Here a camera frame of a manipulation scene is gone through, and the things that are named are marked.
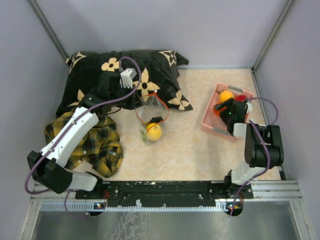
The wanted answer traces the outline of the orange tangerine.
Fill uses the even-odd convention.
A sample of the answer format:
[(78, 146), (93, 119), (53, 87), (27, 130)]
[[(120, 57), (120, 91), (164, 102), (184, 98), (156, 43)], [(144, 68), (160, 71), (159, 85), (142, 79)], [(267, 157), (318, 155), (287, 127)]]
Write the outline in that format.
[(225, 111), (227, 109), (226, 105), (224, 103), (218, 102), (214, 107), (213, 107), (213, 113), (217, 116), (221, 115), (221, 112)]

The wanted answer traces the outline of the clear zip top bag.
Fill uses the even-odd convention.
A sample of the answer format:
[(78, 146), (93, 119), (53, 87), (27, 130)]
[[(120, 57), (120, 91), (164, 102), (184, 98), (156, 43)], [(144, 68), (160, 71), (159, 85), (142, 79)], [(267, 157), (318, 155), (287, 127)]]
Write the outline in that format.
[[(135, 114), (139, 123), (140, 135), (141, 135), (141, 131), (147, 132), (147, 125), (149, 124), (149, 121), (153, 117), (161, 116), (163, 118), (163, 122), (158, 124), (162, 128), (162, 136), (161, 136), (162, 138), (165, 134), (166, 121), (169, 117), (169, 108), (160, 99), (160, 97), (158, 96), (157, 90), (155, 90), (153, 93), (150, 93), (148, 95), (142, 95), (140, 97), (140, 102), (141, 102), (141, 106), (135, 109)], [(156, 140), (156, 141), (148, 140), (148, 143), (145, 143), (145, 142), (144, 143), (147, 145), (150, 145), (158, 142), (159, 140)]]

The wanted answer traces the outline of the dark grape bunch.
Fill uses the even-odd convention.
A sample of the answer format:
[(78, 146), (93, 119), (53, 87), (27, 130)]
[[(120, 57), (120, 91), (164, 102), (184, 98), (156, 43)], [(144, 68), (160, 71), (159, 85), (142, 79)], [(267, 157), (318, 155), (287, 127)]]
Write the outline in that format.
[(153, 117), (148, 123), (149, 124), (160, 124), (164, 121), (161, 116)]

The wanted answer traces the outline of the green leaf fruit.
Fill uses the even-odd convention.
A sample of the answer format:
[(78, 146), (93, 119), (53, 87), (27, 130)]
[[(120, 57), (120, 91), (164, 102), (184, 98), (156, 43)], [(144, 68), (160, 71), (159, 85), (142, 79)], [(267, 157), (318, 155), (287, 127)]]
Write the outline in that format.
[(145, 131), (141, 131), (141, 137), (145, 143), (148, 143), (147, 133)]

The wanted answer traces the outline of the yellow lemon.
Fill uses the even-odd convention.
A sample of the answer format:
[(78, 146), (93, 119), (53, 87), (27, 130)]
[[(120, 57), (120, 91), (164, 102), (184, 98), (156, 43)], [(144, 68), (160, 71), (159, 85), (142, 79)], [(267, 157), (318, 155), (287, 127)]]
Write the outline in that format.
[(150, 123), (147, 125), (146, 137), (150, 141), (157, 141), (163, 134), (162, 127), (158, 123)]

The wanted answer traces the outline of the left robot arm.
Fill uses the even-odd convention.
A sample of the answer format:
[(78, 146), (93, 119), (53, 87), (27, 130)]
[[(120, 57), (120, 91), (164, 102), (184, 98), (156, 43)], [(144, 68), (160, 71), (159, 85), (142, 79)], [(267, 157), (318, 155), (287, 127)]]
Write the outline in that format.
[(142, 81), (141, 76), (141, 70), (134, 68), (101, 75), (102, 84), (96, 93), (86, 94), (80, 100), (57, 136), (39, 152), (31, 151), (28, 154), (30, 171), (24, 181), (24, 189), (28, 194), (33, 194), (28, 183), (34, 179), (48, 191), (57, 194), (82, 190), (95, 199), (103, 195), (104, 186), (98, 183), (96, 175), (68, 170), (65, 166), (83, 137), (99, 122), (98, 114), (103, 109), (131, 98)]

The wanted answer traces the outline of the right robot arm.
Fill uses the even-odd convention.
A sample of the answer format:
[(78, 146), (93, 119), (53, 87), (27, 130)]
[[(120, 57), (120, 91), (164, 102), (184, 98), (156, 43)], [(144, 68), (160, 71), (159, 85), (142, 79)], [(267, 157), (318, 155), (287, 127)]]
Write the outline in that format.
[[(268, 125), (259, 125), (253, 120), (245, 121), (253, 100), (270, 103), (276, 112), (274, 121)], [(246, 97), (237, 101), (232, 97), (218, 102), (213, 109), (226, 126), (228, 134), (235, 138), (244, 138), (244, 161), (230, 171), (229, 182), (223, 185), (223, 192), (229, 198), (237, 199), (244, 187), (252, 180), (264, 175), (273, 167), (280, 167), (284, 161), (284, 148), (281, 130), (275, 122), (279, 111), (276, 105), (263, 97)]]

